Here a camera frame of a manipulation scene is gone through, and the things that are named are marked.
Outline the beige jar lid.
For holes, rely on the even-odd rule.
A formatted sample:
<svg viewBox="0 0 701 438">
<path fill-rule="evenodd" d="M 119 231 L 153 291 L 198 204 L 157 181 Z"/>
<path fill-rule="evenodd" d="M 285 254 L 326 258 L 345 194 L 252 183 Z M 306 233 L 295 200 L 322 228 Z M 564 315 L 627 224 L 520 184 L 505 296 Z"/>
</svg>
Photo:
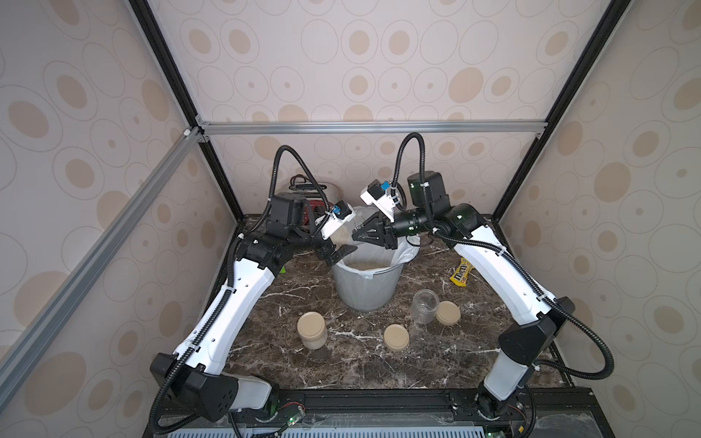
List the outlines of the beige jar lid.
<svg viewBox="0 0 701 438">
<path fill-rule="evenodd" d="M 408 330 L 399 324 L 389 325 L 383 332 L 384 345 L 392 351 L 401 351 L 408 347 L 410 341 Z"/>
<path fill-rule="evenodd" d="M 451 327 L 460 321 L 461 310 L 454 302 L 444 300 L 439 303 L 434 317 L 440 324 Z"/>
</svg>

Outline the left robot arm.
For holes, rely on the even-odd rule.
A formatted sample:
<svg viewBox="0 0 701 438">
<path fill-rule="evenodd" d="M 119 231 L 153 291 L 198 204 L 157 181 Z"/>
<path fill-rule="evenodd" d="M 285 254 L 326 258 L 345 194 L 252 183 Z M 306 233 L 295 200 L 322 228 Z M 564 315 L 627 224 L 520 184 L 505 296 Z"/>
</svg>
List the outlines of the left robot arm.
<svg viewBox="0 0 701 438">
<path fill-rule="evenodd" d="M 171 434 L 199 418 L 216 422 L 232 411 L 271 408 L 271 383 L 224 372 L 237 335 L 257 301 L 297 253 L 311 250 L 334 266 L 356 249 L 335 246 L 330 239 L 354 217 L 348 204 L 331 204 L 323 196 L 324 212 L 315 216 L 304 196 L 276 192 L 284 153 L 298 162 L 315 190 L 324 193 L 299 153 L 288 145 L 280 146 L 272 165 L 266 208 L 253 228 L 231 244 L 226 279 L 217 297 L 176 350 L 160 353 L 152 362 L 151 373 L 160 385 L 148 421 L 155 435 Z"/>
</svg>

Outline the glass rice jar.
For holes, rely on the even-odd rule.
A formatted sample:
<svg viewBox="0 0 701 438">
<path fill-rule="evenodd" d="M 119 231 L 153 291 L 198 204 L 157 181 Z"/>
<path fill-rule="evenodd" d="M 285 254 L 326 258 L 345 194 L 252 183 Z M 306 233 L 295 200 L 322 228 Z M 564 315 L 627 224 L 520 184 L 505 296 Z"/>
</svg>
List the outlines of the glass rice jar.
<svg viewBox="0 0 701 438">
<path fill-rule="evenodd" d="M 359 241 L 355 241 L 352 237 L 353 231 L 360 227 L 367 219 L 369 219 L 378 210 L 374 207 L 358 207 L 354 210 L 355 217 L 350 219 L 348 223 L 343 224 L 331 237 L 330 240 L 336 246 L 352 245 L 357 246 Z"/>
<path fill-rule="evenodd" d="M 318 312 L 303 314 L 298 320 L 297 330 L 302 343 L 309 350 L 318 350 L 327 342 L 326 321 Z"/>
<path fill-rule="evenodd" d="M 414 294 L 410 315 L 416 324 L 429 324 L 434 320 L 440 305 L 440 299 L 434 291 L 422 289 Z"/>
</svg>

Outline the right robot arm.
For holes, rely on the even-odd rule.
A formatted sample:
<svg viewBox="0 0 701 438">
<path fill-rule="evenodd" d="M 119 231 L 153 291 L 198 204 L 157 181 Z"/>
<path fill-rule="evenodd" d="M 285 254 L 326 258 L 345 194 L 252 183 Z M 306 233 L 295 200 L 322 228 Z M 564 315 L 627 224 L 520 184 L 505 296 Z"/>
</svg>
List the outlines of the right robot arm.
<svg viewBox="0 0 701 438">
<path fill-rule="evenodd" d="M 396 249 L 402 237 L 432 235 L 476 268 L 504 302 L 514 322 L 499 336 L 498 357 L 478 386 L 475 405 L 480 416 L 488 421 L 500 418 L 510 399 L 525 388 L 529 376 L 540 366 L 590 381 L 608 378 L 614 370 L 613 354 L 600 336 L 575 317 L 573 302 L 540 286 L 472 205 L 452 205 L 441 174 L 428 171 L 425 159 L 423 136 L 408 134 L 399 146 L 392 181 L 373 181 L 361 194 L 363 202 L 378 211 L 357 227 L 352 237 L 357 242 Z M 566 323 L 600 350 L 602 370 L 582 372 L 540 359 Z"/>
</svg>

